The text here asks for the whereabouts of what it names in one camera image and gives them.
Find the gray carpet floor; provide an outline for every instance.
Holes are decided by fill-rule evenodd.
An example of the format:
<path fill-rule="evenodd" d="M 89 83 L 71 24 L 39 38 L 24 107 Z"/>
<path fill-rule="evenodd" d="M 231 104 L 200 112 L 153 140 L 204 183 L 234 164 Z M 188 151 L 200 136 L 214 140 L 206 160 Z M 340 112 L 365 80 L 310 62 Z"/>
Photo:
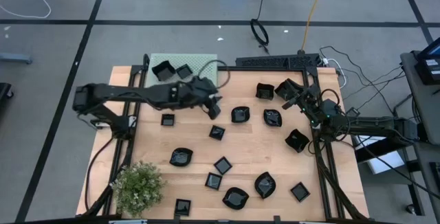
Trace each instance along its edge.
<path fill-rule="evenodd" d="M 306 21 L 314 0 L 264 0 L 260 20 Z M 95 0 L 47 0 L 54 20 L 87 20 Z M 440 22 L 440 0 L 415 0 L 427 23 Z M 0 0 L 3 7 L 26 15 L 44 15 L 41 0 Z M 108 82 L 115 65 L 142 62 L 144 53 L 217 54 L 234 65 L 235 58 L 265 56 L 250 28 L 243 25 L 167 25 L 160 21 L 249 21 L 259 13 L 260 0 L 102 0 L 98 20 L 158 21 L 148 25 L 95 25 L 78 67 L 74 86 Z M 0 20 L 20 19 L 0 10 Z M 418 22 L 408 0 L 319 0 L 313 21 Z M 365 25 L 312 26 L 305 47 L 316 53 L 325 45 L 350 55 L 369 78 L 377 78 L 399 65 L 399 55 L 423 49 L 426 37 L 420 27 L 365 27 Z M 82 25 L 1 24 L 0 52 L 30 54 L 31 65 L 0 63 L 0 82 L 14 86 L 15 97 L 0 123 L 0 223 L 13 222 L 36 165 L 66 79 L 85 31 Z M 295 54 L 303 41 L 301 25 L 265 26 L 271 55 Z M 429 28 L 436 39 L 440 28 Z M 331 50 L 328 58 L 343 68 L 357 70 Z M 347 73 L 342 96 L 362 87 Z M 63 112 L 43 175 L 27 214 L 27 221 L 72 217 L 83 186 L 94 132 L 76 119 L 72 93 Z M 405 78 L 391 82 L 383 94 L 394 106 L 410 93 Z M 344 100 L 345 108 L 359 107 L 375 94 L 372 87 Z M 360 109 L 363 115 L 390 115 L 385 102 L 374 98 Z M 406 103 L 399 110 L 411 117 Z M 426 216 L 404 211 L 410 203 L 405 185 L 385 183 L 359 165 L 371 217 L 396 223 L 435 223 L 428 196 L 422 192 Z M 416 175 L 423 184 L 421 175 Z"/>

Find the black metal frame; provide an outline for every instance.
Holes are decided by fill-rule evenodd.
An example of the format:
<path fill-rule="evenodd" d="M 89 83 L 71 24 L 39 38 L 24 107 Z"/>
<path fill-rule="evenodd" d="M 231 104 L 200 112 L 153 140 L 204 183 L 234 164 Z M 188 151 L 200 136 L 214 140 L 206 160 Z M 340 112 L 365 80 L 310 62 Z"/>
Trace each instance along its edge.
<path fill-rule="evenodd" d="M 134 85 L 135 82 L 135 77 L 137 76 L 137 72 L 139 72 L 139 70 L 142 69 L 141 65 L 134 65 L 132 66 L 132 70 L 131 70 L 131 75 L 130 75 L 130 79 L 129 79 L 129 87 L 132 87 Z M 218 66 L 217 68 L 219 71 L 226 71 L 226 70 L 230 70 L 230 71 L 290 71 L 290 72 L 300 72 L 302 74 L 302 80 L 303 80 L 303 84 L 304 86 L 308 87 L 310 85 L 309 83 L 309 79 L 308 79 L 308 74 L 310 74 L 313 78 L 313 83 L 317 84 L 319 86 L 319 79 L 318 79 L 318 71 L 316 69 L 316 67 L 308 67 L 306 69 L 289 69 L 289 65 L 286 66 L 286 68 L 284 67 L 273 67 L 273 68 L 262 68 L 262 67 L 224 67 L 224 66 Z M 145 81 L 145 77 L 146 77 L 146 72 L 145 70 L 142 70 L 141 73 L 141 80 L 140 80 L 140 84 L 139 87 L 143 87 L 144 85 L 144 81 Z M 130 102 L 126 102 L 124 105 L 124 110 L 123 110 L 123 115 L 127 116 L 129 114 L 129 106 L 130 106 Z M 140 110 L 140 103 L 136 103 L 135 104 L 135 111 L 134 111 L 134 116 L 137 119 L 138 115 L 139 115 L 139 110 Z M 132 134 L 132 137 L 135 137 L 135 132 L 137 129 L 137 125 L 133 127 L 133 132 L 134 134 Z M 312 135 L 313 135 L 313 139 L 315 140 L 315 142 L 313 143 L 313 146 L 315 148 L 315 151 L 319 151 L 320 147 L 319 147 L 319 142 L 315 139 L 317 138 L 317 133 L 314 132 L 314 130 L 312 129 Z M 112 163 L 112 167 L 111 167 L 111 174 L 109 177 L 109 181 L 111 179 L 113 179 L 116 174 L 118 173 L 118 164 L 119 164 L 119 160 L 120 160 L 120 156 L 121 156 L 121 151 L 122 151 L 122 144 L 123 144 L 123 140 L 119 139 L 118 143 L 116 144 L 116 148 L 115 148 L 115 153 L 113 156 L 113 163 Z M 129 141 L 129 145 L 128 148 L 131 147 L 133 148 L 133 145 L 130 143 L 134 143 L 134 139 Z M 331 147 L 331 143 L 327 143 L 326 144 L 326 148 L 327 148 L 327 161 L 329 162 L 329 169 L 331 172 L 332 177 L 336 180 L 336 182 L 338 182 L 338 174 L 336 172 L 336 165 L 335 165 L 335 160 L 334 160 L 334 156 L 333 156 L 333 150 Z M 129 160 L 131 160 L 131 152 L 132 149 L 129 151 L 129 149 L 127 149 L 127 152 L 130 153 L 129 155 L 126 155 L 126 158 L 128 158 Z M 315 155 L 316 157 L 316 162 L 318 163 L 318 153 L 316 153 Z M 319 178 L 319 182 L 320 182 L 320 191 L 321 191 L 321 197 L 322 197 L 322 204 L 324 207 L 324 215 L 326 220 L 331 219 L 331 207 L 330 207 L 330 202 L 329 202 L 329 195 L 328 195 L 328 191 L 327 191 L 327 183 L 325 180 L 324 175 L 318 170 L 318 178 Z M 337 196 L 335 195 L 335 202 L 336 202 L 336 207 L 337 207 L 337 211 L 338 211 L 338 218 L 339 219 L 344 219 L 345 215 L 344 215 L 344 208 L 342 206 L 342 203 L 340 202 L 339 198 L 337 198 Z M 107 198 L 105 204 L 104 204 L 104 215 L 108 215 L 109 214 L 109 210 L 110 210 L 110 205 L 111 205 L 111 195 Z M 166 222 L 172 222 L 172 220 L 148 220 L 148 222 L 158 222 L 158 223 L 166 223 Z M 211 223 L 212 221 L 190 221 L 191 223 Z M 273 223 L 271 221 L 234 221 L 234 223 Z M 280 221 L 280 223 L 298 223 L 295 221 Z"/>
<path fill-rule="evenodd" d="M 146 78 L 146 68 L 145 68 L 144 65 L 133 65 L 133 66 L 131 66 L 128 87 L 134 87 L 136 76 L 139 73 L 140 73 L 139 88 L 144 87 L 145 78 Z M 122 111 L 122 116 L 127 117 L 129 115 L 130 104 L 131 104 L 131 102 L 125 102 L 124 103 L 124 109 Z M 136 121 L 138 120 L 139 112 L 140 112 L 140 103 L 137 102 L 137 103 L 135 103 L 135 109 L 134 109 L 134 112 L 133 112 L 133 116 L 136 118 Z M 137 130 L 136 127 L 137 127 L 137 125 L 132 128 L 131 134 L 132 134 L 133 139 L 134 139 L 134 137 L 136 135 L 136 130 Z M 123 143 L 124 143 L 123 139 L 118 139 L 117 142 L 116 142 L 115 154 L 113 155 L 113 162 L 111 163 L 111 171 L 110 171 L 109 183 L 111 183 L 112 179 L 114 179 L 114 177 L 118 173 L 118 167 L 119 167 L 119 161 L 120 161 L 120 157 L 121 157 L 121 151 L 122 151 Z M 126 152 L 128 153 L 129 151 L 131 151 L 131 152 L 133 151 L 133 141 L 132 140 L 129 140 L 129 144 L 127 145 Z M 110 213 L 110 206 L 111 206 L 111 198 L 112 198 L 112 196 L 113 196 L 113 194 L 110 194 L 107 197 L 107 200 L 104 203 L 104 210 L 102 211 L 102 214 L 104 214 L 104 215 L 108 215 Z"/>

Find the floor tile line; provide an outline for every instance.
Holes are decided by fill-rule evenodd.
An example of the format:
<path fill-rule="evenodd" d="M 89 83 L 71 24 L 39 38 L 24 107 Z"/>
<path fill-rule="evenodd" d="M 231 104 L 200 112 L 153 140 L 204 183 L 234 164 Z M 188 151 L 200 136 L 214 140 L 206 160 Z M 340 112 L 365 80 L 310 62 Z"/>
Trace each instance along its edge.
<path fill-rule="evenodd" d="M 30 179 L 29 185 L 27 186 L 27 190 L 25 196 L 21 202 L 19 212 L 16 216 L 15 222 L 22 223 L 26 220 L 26 216 L 28 215 L 29 208 L 32 204 L 32 199 L 34 198 L 36 189 L 38 187 L 41 175 L 43 174 L 43 169 L 45 167 L 47 158 L 50 153 L 50 149 L 54 142 L 55 134 L 58 129 L 58 126 L 61 122 L 61 118 L 63 116 L 63 112 L 65 106 L 67 104 L 67 99 L 69 98 L 70 91 L 74 84 L 74 80 L 76 77 L 76 73 L 78 71 L 78 67 L 80 65 L 81 59 L 84 54 L 84 50 L 86 48 L 87 42 L 89 40 L 91 29 L 94 26 L 94 21 L 96 20 L 96 16 L 98 15 L 99 7 L 102 3 L 102 0 L 95 0 L 95 4 L 93 6 L 93 10 L 91 11 L 89 20 L 87 22 L 87 26 L 85 28 L 84 34 L 82 36 L 80 45 L 78 47 L 78 51 L 76 52 L 75 59 L 70 68 L 70 73 L 67 77 L 63 93 L 61 94 L 60 101 L 58 106 L 56 107 L 54 118 L 52 119 L 52 123 L 50 124 L 49 131 L 47 132 L 47 136 L 44 141 L 44 145 L 41 149 L 40 155 L 38 156 L 38 161 L 35 165 L 34 172 L 32 173 L 32 177 Z"/>
<path fill-rule="evenodd" d="M 305 26 L 306 21 L 260 21 L 268 26 Z M 0 24 L 18 25 L 87 25 L 87 20 L 14 20 L 0 19 Z M 250 21 L 140 21 L 140 20 L 95 20 L 94 25 L 250 25 Z M 440 27 L 440 23 L 427 23 L 430 27 Z M 310 26 L 316 27 L 420 27 L 418 22 L 367 22 L 367 21 L 312 21 Z"/>
<path fill-rule="evenodd" d="M 428 22 L 426 23 L 427 27 L 440 27 L 440 23 Z"/>
<path fill-rule="evenodd" d="M 431 44 L 433 42 L 433 39 L 431 33 L 429 33 L 428 26 L 425 24 L 424 18 L 420 13 L 419 7 L 417 7 L 415 0 L 408 0 L 408 2 L 411 6 L 412 12 L 414 12 L 417 22 L 420 24 L 420 28 L 423 32 L 423 35 L 425 36 L 426 42 L 428 42 L 428 44 Z"/>

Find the black bowl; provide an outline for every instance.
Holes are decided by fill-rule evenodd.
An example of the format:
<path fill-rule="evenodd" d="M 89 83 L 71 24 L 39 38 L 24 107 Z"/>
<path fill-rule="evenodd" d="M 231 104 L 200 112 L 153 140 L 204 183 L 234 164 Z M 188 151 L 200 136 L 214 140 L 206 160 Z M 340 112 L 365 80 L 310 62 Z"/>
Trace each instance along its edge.
<path fill-rule="evenodd" d="M 209 137 L 221 141 L 221 138 L 223 138 L 224 134 L 225 134 L 224 128 L 212 125 L 211 131 L 209 132 Z"/>
<path fill-rule="evenodd" d="M 159 81 L 168 80 L 169 78 L 174 76 L 174 74 L 176 74 L 175 68 L 167 60 L 151 68 L 151 70 L 156 75 Z"/>
<path fill-rule="evenodd" d="M 289 137 L 285 139 L 287 145 L 292 147 L 296 152 L 301 153 L 305 146 L 310 142 L 307 136 L 303 135 L 296 128 L 290 133 Z"/>
<path fill-rule="evenodd" d="M 229 208 L 233 210 L 241 210 L 245 207 L 246 201 L 249 199 L 249 195 L 242 189 L 237 187 L 230 188 L 224 198 L 223 202 Z"/>
<path fill-rule="evenodd" d="M 277 88 L 275 88 L 276 95 L 282 97 L 285 101 L 290 100 L 295 94 L 301 94 L 303 92 L 303 86 L 296 84 L 289 78 L 283 81 Z"/>
<path fill-rule="evenodd" d="M 233 123 L 246 122 L 250 118 L 250 109 L 249 107 L 235 107 L 231 112 L 231 116 Z"/>
<path fill-rule="evenodd" d="M 264 172 L 258 178 L 256 178 L 255 183 L 255 190 L 260 194 L 262 199 L 267 198 L 272 193 L 274 193 L 276 188 L 275 179 L 270 176 L 268 172 Z"/>
<path fill-rule="evenodd" d="M 277 110 L 264 110 L 263 113 L 264 122 L 273 127 L 281 127 L 283 125 L 283 119 L 281 113 Z"/>
<path fill-rule="evenodd" d="M 269 84 L 258 83 L 256 86 L 255 97 L 272 100 L 274 98 L 274 86 Z"/>
<path fill-rule="evenodd" d="M 170 164 L 173 166 L 186 166 L 191 162 L 193 151 L 187 148 L 176 148 L 171 154 Z"/>

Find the desk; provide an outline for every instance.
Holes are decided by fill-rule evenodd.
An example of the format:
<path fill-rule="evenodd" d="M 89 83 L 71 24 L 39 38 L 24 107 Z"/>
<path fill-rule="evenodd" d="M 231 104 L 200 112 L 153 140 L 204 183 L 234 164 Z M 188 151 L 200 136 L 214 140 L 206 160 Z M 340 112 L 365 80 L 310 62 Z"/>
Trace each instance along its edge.
<path fill-rule="evenodd" d="M 415 57 L 411 53 L 404 53 L 400 56 L 404 66 L 406 78 L 410 85 L 412 97 L 414 98 L 419 112 L 423 126 L 426 130 L 426 135 L 431 144 L 418 143 L 414 145 L 414 150 L 417 156 L 419 169 L 423 175 L 426 187 L 434 193 L 440 194 L 437 187 L 434 175 L 431 172 L 429 162 L 440 162 L 440 93 L 433 96 L 432 93 L 440 89 L 439 85 L 424 85 L 419 75 L 415 71 L 415 64 L 417 63 Z M 434 210 L 435 218 L 440 223 L 440 200 L 430 196 L 432 208 Z"/>
<path fill-rule="evenodd" d="M 128 84 L 130 67 L 114 67 L 110 85 Z M 338 79 L 334 69 L 318 69 L 321 89 L 334 89 L 340 94 Z M 219 72 L 219 82 L 226 79 L 227 73 Z M 324 221 L 324 210 L 318 180 L 318 169 L 313 155 L 307 151 L 297 153 L 284 139 L 297 128 L 311 138 L 309 120 L 300 113 L 298 107 L 283 110 L 283 101 L 275 97 L 272 101 L 255 98 L 256 85 L 264 82 L 278 86 L 286 78 L 302 83 L 301 73 L 291 71 L 231 71 L 229 84 L 220 89 L 223 99 L 220 101 L 221 114 L 216 120 L 200 109 L 175 111 L 175 125 L 160 125 L 163 113 L 147 104 L 140 109 L 139 122 L 135 137 L 132 162 L 139 160 L 153 162 L 162 171 L 162 177 L 168 181 L 163 189 L 163 201 L 143 213 L 146 219 L 172 219 L 175 199 L 191 200 L 189 217 L 183 219 L 204 220 L 248 220 L 272 221 L 279 215 L 283 221 Z M 334 95 L 326 92 L 323 98 L 336 101 Z M 108 102 L 112 111 L 120 115 L 123 102 Z M 231 123 L 231 110 L 238 106 L 250 107 L 251 118 L 244 124 Z M 283 127 L 270 128 L 264 124 L 263 110 L 276 109 L 283 117 Z M 226 129 L 221 141 L 208 137 L 212 125 Z M 93 145 L 91 158 L 109 139 L 110 130 L 98 131 Z M 185 168 L 176 168 L 168 163 L 174 149 L 186 147 L 194 151 L 191 164 Z M 95 199 L 108 184 L 115 144 L 111 144 L 97 158 L 90 177 L 90 201 Z M 358 172 L 353 149 L 341 143 L 334 143 L 333 154 L 341 188 L 358 210 L 368 216 L 364 192 Z M 209 172 L 218 173 L 213 166 L 222 156 L 228 158 L 233 167 L 224 176 L 219 191 L 204 186 Z M 268 171 L 276 180 L 276 190 L 272 196 L 262 200 L 254 189 L 254 180 Z M 303 182 L 311 195 L 299 203 L 289 191 L 294 185 Z M 242 210 L 231 210 L 222 202 L 230 187 L 245 190 L 250 198 Z M 332 216 L 337 216 L 333 191 L 328 186 Z M 77 213 L 83 213 L 84 188 L 78 204 Z M 115 212 L 112 204 L 111 213 Z"/>

